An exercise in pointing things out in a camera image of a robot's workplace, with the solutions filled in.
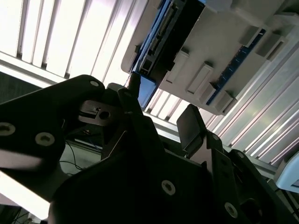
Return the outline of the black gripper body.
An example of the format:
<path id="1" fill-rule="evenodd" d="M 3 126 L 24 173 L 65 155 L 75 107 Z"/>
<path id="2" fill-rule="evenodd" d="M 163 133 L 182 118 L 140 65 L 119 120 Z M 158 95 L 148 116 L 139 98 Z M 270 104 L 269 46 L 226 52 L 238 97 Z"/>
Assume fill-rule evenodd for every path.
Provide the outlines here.
<path id="1" fill-rule="evenodd" d="M 165 153 L 152 173 L 121 153 L 70 177 L 50 224 L 292 224 L 295 218 L 258 172 L 243 178 L 212 151 L 196 164 Z"/>

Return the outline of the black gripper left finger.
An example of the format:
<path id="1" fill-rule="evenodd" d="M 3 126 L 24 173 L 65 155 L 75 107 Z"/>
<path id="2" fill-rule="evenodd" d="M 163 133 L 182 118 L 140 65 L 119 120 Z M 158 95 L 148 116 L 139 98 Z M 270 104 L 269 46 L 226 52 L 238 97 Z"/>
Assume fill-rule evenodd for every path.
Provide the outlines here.
<path id="1" fill-rule="evenodd" d="M 55 189 L 102 192 L 126 187 L 129 177 L 148 183 L 162 171 L 165 150 L 152 120 L 135 96 L 139 88 L 81 75 L 37 90 L 0 106 L 0 169 L 22 186 L 49 197 Z M 63 181 L 58 167 L 68 135 L 95 126 L 103 142 L 103 161 Z"/>

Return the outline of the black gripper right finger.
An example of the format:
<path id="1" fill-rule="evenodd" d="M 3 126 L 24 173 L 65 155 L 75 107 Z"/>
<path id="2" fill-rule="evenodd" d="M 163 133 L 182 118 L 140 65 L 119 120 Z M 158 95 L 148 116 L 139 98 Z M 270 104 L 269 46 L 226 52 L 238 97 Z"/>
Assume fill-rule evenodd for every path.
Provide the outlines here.
<path id="1" fill-rule="evenodd" d="M 221 139 L 207 130 L 197 107 L 190 104 L 177 120 L 178 134 L 187 157 L 206 168 L 214 197 L 229 203 L 275 203 L 278 196 L 242 152 L 227 152 Z"/>

